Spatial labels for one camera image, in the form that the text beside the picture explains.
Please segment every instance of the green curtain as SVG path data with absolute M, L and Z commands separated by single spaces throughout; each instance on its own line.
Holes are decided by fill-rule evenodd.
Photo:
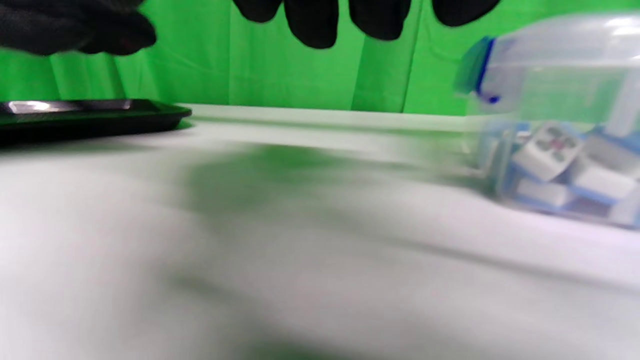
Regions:
M 451 84 L 461 55 L 553 15 L 637 8 L 637 0 L 503 0 L 485 18 L 449 29 L 429 1 L 414 0 L 396 42 L 366 38 L 340 0 L 339 39 L 330 50 L 301 45 L 282 9 L 257 25 L 231 0 L 148 0 L 159 42 L 125 58 L 0 51 L 0 100 L 145 97 L 168 102 L 458 115 Z

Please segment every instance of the green screen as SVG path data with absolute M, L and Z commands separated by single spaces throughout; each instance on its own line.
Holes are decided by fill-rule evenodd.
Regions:
M 148 0 L 159 42 L 134 56 L 0 51 L 0 100 L 144 97 L 167 102 L 459 115 L 452 84 L 465 51 L 550 16 L 639 7 L 636 0 L 503 0 L 462 28 L 435 20 L 414 0 L 396 42 L 366 38 L 340 0 L 333 49 L 308 49 L 289 32 L 282 9 L 268 24 L 244 20 L 231 0 Z

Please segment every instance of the blue lid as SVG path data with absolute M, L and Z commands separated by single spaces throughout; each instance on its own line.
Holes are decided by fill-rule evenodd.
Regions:
M 495 39 L 484 37 L 473 45 L 462 57 L 458 73 L 454 83 L 454 91 L 461 95 L 472 92 L 481 95 L 481 85 L 486 72 L 486 64 L 491 55 Z M 497 102 L 498 99 L 487 99 L 489 102 Z

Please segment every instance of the finger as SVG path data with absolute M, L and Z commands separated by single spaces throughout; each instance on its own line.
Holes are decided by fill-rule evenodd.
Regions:
M 314 49 L 328 49 L 338 38 L 338 0 L 285 0 L 291 33 Z
M 462 26 L 491 12 L 500 0 L 433 0 L 433 13 L 445 26 Z
M 131 13 L 138 10 L 145 0 L 64 0 L 66 2 L 77 2 L 76 6 L 81 8 L 93 8 L 107 10 L 117 13 Z
M 73 18 L 51 17 L 39 12 L 0 5 L 0 46 L 37 55 L 77 49 L 92 32 Z
M 360 30 L 379 40 L 402 35 L 411 0 L 350 0 L 351 20 Z
M 265 23 L 275 17 L 282 0 L 234 0 L 234 3 L 245 19 Z
M 94 36 L 79 50 L 86 54 L 109 53 L 126 56 L 153 46 L 157 41 L 153 24 L 140 12 L 95 14 L 88 21 Z

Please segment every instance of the gloved hand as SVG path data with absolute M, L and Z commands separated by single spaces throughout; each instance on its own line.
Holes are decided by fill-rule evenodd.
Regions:
M 446 26 L 462 26 L 490 12 L 500 0 L 433 0 L 436 18 Z M 293 35 L 303 44 L 327 49 L 335 44 L 338 0 L 234 0 L 250 21 L 268 22 L 284 2 Z M 370 37 L 395 40 L 400 37 L 411 0 L 349 0 L 351 20 Z
M 156 42 L 143 0 L 0 0 L 0 47 L 128 55 Z

